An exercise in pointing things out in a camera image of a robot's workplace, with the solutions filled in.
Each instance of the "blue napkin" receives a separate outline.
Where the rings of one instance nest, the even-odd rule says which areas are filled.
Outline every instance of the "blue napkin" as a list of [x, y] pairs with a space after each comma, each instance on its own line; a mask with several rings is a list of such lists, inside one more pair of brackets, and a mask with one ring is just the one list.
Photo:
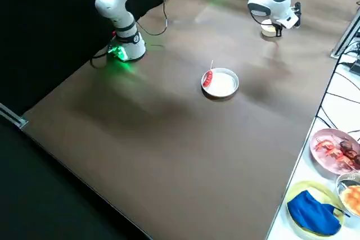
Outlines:
[[302, 191], [288, 202], [287, 208], [291, 217], [311, 232], [332, 236], [341, 228], [340, 222], [333, 215], [335, 208], [318, 202], [308, 191]]

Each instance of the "black curtain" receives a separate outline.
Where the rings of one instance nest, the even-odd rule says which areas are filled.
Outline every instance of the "black curtain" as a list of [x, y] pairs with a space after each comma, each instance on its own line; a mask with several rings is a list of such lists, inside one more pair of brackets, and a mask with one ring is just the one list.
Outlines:
[[[95, 0], [3, 0], [0, 102], [21, 115], [111, 38]], [[138, 19], [162, 0], [128, 0]]]

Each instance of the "brown tabletop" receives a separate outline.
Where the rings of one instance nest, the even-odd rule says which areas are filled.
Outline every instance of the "brown tabletop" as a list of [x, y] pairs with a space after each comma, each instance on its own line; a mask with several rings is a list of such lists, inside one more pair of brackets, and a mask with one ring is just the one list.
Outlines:
[[[295, 1], [302, 26], [276, 50], [247, 0], [167, 0], [146, 57], [85, 64], [25, 114], [25, 132], [154, 239], [263, 239], [357, 8]], [[161, 29], [161, 7], [141, 23]], [[228, 101], [201, 92], [212, 60], [240, 78]]]

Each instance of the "small white plate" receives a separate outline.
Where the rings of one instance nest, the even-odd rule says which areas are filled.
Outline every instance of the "small white plate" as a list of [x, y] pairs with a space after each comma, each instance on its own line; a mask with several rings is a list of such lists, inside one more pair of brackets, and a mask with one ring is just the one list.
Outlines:
[[217, 98], [225, 98], [233, 95], [238, 89], [239, 78], [237, 75], [233, 71], [222, 67], [211, 69], [213, 78], [211, 83], [207, 87], [204, 87], [203, 83], [206, 80], [209, 71], [210, 70], [205, 72], [201, 78], [201, 87], [207, 94]]

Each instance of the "bowl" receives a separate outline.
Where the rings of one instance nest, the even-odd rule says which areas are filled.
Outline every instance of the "bowl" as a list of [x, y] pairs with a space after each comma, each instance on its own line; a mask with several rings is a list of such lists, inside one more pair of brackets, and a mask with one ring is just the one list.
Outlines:
[[[204, 81], [209, 72], [213, 73], [211, 83], [205, 87]], [[215, 98], [226, 98], [235, 93], [239, 88], [239, 78], [237, 75], [222, 67], [216, 67], [205, 72], [201, 78], [201, 87], [208, 95]]]
[[327, 171], [342, 175], [346, 173], [351, 173], [353, 169], [343, 162], [339, 162], [332, 155], [326, 155], [325, 149], [317, 150], [317, 145], [321, 141], [331, 141], [336, 149], [340, 149], [339, 143], [341, 141], [348, 141], [352, 144], [353, 150], [360, 154], [360, 144], [351, 137], [348, 133], [342, 132], [338, 129], [321, 129], [317, 131], [310, 140], [310, 151], [314, 159]]
[[290, 226], [293, 228], [294, 232], [301, 238], [301, 239], [315, 239], [315, 240], [325, 240], [325, 239], [339, 239], [337, 236], [341, 233], [344, 223], [345, 223], [345, 216], [338, 210], [334, 210], [335, 217], [339, 220], [341, 224], [340, 230], [332, 235], [332, 236], [324, 236], [321, 234], [317, 234], [302, 228], [297, 224], [295, 220], [290, 215], [289, 209], [287, 208], [287, 203], [294, 199], [299, 193], [302, 191], [308, 191], [318, 202], [320, 203], [328, 203], [331, 204], [339, 209], [344, 209], [341, 205], [341, 201], [337, 196], [332, 193], [327, 187], [322, 185], [321, 183], [317, 183], [314, 181], [301, 181], [294, 185], [292, 185], [289, 190], [287, 191], [285, 202], [286, 202], [286, 209], [287, 209], [287, 218], [289, 219]]
[[346, 188], [354, 185], [355, 182], [360, 185], [360, 174], [358, 173], [347, 173], [339, 176], [336, 180], [336, 192], [344, 207], [346, 208], [347, 213], [360, 218], [360, 215], [357, 215], [355, 212], [353, 212], [350, 208], [347, 207], [347, 204], [343, 201], [341, 197], [341, 194], [346, 190]]

